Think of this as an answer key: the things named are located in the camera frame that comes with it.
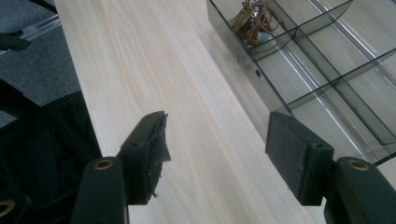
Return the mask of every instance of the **light wood surface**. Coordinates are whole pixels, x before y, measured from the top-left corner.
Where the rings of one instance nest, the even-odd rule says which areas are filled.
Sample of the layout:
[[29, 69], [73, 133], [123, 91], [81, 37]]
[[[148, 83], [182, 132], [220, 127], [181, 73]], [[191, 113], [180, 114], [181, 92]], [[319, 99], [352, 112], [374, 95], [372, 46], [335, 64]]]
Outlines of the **light wood surface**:
[[[259, 133], [269, 112], [227, 56], [205, 1], [56, 7], [104, 156], [117, 154], [143, 116], [169, 114], [172, 161], [159, 198], [130, 206], [131, 223], [324, 223], [323, 207], [301, 207], [265, 155]], [[395, 168], [383, 168], [393, 186]]]

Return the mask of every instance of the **gray carpet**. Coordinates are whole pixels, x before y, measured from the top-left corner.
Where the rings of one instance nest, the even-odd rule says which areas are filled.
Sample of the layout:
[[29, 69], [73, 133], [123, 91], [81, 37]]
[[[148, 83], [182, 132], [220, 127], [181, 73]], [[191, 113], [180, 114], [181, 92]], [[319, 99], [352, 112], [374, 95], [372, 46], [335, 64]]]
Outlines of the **gray carpet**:
[[[18, 31], [54, 15], [28, 0], [0, 2], [1, 33]], [[28, 49], [0, 55], [0, 78], [38, 105], [79, 91], [62, 27], [32, 40]], [[14, 119], [0, 111], [0, 127]]]

